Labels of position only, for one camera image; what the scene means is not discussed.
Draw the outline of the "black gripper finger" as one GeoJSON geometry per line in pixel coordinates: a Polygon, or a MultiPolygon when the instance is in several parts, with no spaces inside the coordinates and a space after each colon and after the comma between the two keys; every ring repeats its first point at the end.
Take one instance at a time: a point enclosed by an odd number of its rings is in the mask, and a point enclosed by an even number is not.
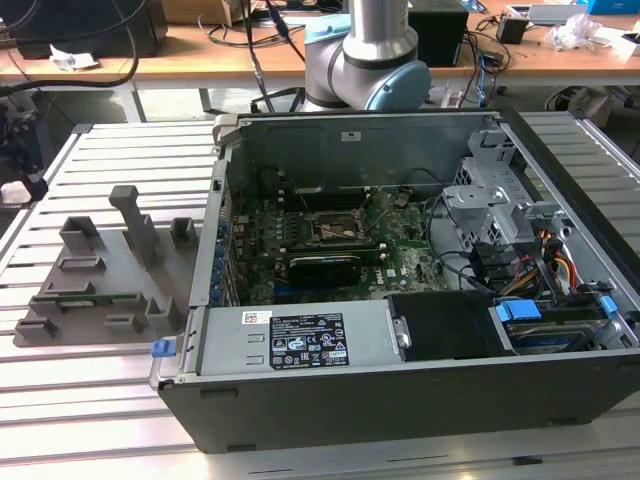
{"type": "Polygon", "coordinates": [[[32,201],[41,201],[49,191],[43,169],[29,171],[25,174],[25,187],[32,201]]]}

